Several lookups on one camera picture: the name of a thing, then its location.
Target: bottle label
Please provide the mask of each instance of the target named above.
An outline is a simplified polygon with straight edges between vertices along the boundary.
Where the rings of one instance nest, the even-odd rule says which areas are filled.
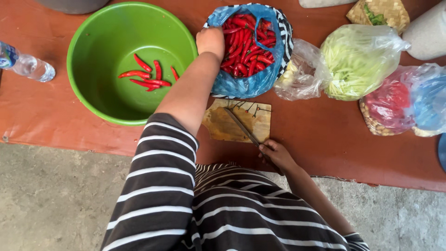
[[[10,68],[14,66],[19,56],[16,54],[16,48],[0,41],[0,68]]]

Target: person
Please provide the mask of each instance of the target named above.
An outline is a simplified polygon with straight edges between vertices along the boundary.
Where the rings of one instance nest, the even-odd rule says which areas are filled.
[[[281,144],[270,139],[260,150],[293,193],[255,170],[195,164],[195,136],[224,57],[221,28],[199,32],[197,48],[144,127],[101,250],[368,251]]]

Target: green plastic basin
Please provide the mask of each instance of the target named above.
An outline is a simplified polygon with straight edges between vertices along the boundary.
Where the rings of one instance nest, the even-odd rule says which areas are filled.
[[[195,40],[184,24],[170,12],[146,3],[124,2],[105,7],[74,34],[67,56],[71,87],[80,101],[97,116],[125,126],[144,125],[170,90],[152,92],[118,75],[143,70],[136,53],[152,68],[162,68],[162,79],[175,84],[170,66],[181,76],[197,57]]]

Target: knife handle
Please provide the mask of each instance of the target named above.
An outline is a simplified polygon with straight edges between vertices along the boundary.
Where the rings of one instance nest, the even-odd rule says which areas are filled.
[[[280,176],[284,176],[284,175],[285,175],[285,174],[282,173],[282,171],[280,170],[280,168],[277,167],[276,164],[274,164],[274,162],[271,160],[271,158],[270,158],[268,155],[266,155],[266,154],[264,154],[264,153],[262,153],[262,155],[263,155],[263,157],[265,158],[266,162],[268,162],[268,164],[269,164],[270,166],[272,166],[272,167],[274,168],[274,170],[275,170],[278,174],[280,174]]]

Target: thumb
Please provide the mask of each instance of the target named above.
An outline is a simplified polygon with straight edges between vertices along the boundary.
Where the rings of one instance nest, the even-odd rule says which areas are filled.
[[[264,154],[268,155],[269,157],[271,157],[271,154],[274,153],[273,150],[269,149],[267,146],[265,145],[260,145],[259,146],[260,151],[262,151]]]

